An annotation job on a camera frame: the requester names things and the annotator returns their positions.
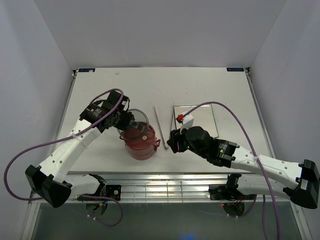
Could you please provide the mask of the pink lunch bowl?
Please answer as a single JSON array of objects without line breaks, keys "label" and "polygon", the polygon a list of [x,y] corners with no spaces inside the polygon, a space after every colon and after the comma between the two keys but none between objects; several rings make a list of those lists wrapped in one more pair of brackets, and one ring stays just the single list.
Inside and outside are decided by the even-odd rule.
[{"label": "pink lunch bowl", "polygon": [[144,161],[151,158],[156,152],[153,148],[151,150],[148,150],[148,149],[136,150],[136,149],[127,148],[126,150],[133,159],[139,160],[139,161]]},{"label": "pink lunch bowl", "polygon": [[149,125],[143,132],[130,127],[121,133],[122,140],[130,154],[144,156],[158,150],[161,140],[157,138],[155,129]]}]

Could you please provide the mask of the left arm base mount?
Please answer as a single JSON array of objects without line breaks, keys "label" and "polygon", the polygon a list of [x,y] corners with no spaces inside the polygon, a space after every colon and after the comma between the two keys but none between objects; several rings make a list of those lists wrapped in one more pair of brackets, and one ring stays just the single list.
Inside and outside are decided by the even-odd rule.
[{"label": "left arm base mount", "polygon": [[116,201],[121,200],[121,194],[122,186],[119,184],[107,184],[106,186],[103,186],[100,191],[102,197],[108,197]]}]

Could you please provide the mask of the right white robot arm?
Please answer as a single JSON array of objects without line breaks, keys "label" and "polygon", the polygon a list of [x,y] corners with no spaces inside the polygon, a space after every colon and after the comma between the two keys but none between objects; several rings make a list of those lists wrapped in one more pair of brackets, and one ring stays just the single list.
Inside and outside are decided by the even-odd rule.
[{"label": "right white robot arm", "polygon": [[302,163],[282,161],[265,155],[255,157],[249,150],[234,142],[213,138],[200,126],[189,129],[172,130],[167,144],[173,153],[191,151],[218,167],[245,170],[256,176],[269,179],[266,190],[254,187],[244,177],[226,185],[226,194],[237,199],[248,189],[256,194],[268,194],[273,190],[276,196],[290,199],[294,204],[306,208],[318,207],[320,174],[311,160]]}]

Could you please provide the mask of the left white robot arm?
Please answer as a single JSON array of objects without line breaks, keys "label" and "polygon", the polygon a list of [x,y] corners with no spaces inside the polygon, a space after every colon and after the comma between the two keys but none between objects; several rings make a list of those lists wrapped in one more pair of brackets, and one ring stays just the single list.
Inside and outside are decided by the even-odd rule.
[{"label": "left white robot arm", "polygon": [[106,182],[96,174],[68,176],[76,160],[105,130],[124,131],[134,121],[129,111],[130,99],[116,90],[107,99],[96,97],[80,114],[67,140],[38,166],[25,170],[31,189],[52,207],[58,208],[69,198],[100,200],[106,195]]}]

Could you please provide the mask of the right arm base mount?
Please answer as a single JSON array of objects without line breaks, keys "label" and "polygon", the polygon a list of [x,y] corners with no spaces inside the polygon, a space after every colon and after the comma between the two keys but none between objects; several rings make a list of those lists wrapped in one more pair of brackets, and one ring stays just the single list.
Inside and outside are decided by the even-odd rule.
[{"label": "right arm base mount", "polygon": [[255,194],[244,195],[240,193],[234,187],[227,188],[225,184],[223,185],[215,185],[210,184],[208,187],[209,198],[211,200],[224,200],[224,201],[240,201],[240,200],[253,200],[255,198]]}]

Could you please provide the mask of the grey transparent top lid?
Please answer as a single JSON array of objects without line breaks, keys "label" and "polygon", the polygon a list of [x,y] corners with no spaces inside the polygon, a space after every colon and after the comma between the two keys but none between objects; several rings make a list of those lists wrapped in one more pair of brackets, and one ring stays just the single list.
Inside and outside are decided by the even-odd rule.
[{"label": "grey transparent top lid", "polygon": [[118,123],[115,125],[115,128],[119,133],[120,139],[122,139],[121,133],[127,130],[129,127],[134,127],[136,129],[141,130],[142,127],[138,127],[139,122],[146,123],[147,126],[149,125],[149,119],[143,111],[136,108],[131,108],[122,112],[119,115]]}]

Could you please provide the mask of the dark red lid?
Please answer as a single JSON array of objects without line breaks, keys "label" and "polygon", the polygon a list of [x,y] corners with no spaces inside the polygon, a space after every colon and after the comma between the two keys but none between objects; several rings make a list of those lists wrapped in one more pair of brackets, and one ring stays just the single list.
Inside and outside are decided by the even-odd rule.
[{"label": "dark red lid", "polygon": [[145,122],[138,122],[138,127],[142,127],[142,129],[131,126],[121,133],[125,145],[134,150],[144,150],[153,146],[157,141],[154,128]]}]

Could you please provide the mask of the metal tongs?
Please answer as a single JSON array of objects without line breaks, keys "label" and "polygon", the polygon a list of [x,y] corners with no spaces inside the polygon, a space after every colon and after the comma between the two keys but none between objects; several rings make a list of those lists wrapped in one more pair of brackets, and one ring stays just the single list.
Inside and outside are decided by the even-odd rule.
[{"label": "metal tongs", "polygon": [[169,149],[167,141],[170,138],[170,132],[173,127],[174,104],[171,105],[155,105],[153,107],[155,119],[157,122],[161,142],[165,151]]}]

